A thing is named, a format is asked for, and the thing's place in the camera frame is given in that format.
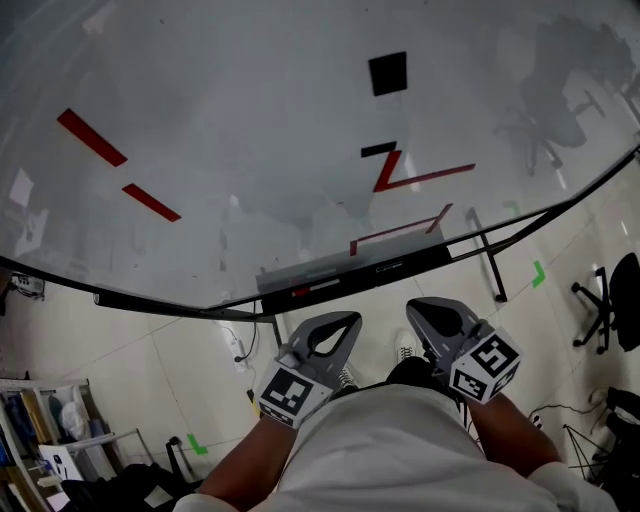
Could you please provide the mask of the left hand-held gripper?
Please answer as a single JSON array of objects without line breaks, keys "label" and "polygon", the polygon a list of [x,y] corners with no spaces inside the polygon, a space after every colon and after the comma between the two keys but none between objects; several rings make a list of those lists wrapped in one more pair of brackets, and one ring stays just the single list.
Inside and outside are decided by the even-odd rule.
[{"label": "left hand-held gripper", "polygon": [[257,387],[265,416],[298,429],[340,387],[338,375],[361,331],[355,311],[325,313],[302,322],[267,365]]}]

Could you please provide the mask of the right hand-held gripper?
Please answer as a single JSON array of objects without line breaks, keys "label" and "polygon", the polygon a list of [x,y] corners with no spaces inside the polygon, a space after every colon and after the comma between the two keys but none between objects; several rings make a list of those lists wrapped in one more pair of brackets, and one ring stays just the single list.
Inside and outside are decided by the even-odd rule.
[{"label": "right hand-held gripper", "polygon": [[[503,328],[480,323],[461,301],[419,297],[407,302],[407,318],[427,358],[448,386],[480,404],[491,401],[519,369],[522,350]],[[448,341],[450,335],[458,335]]]}]

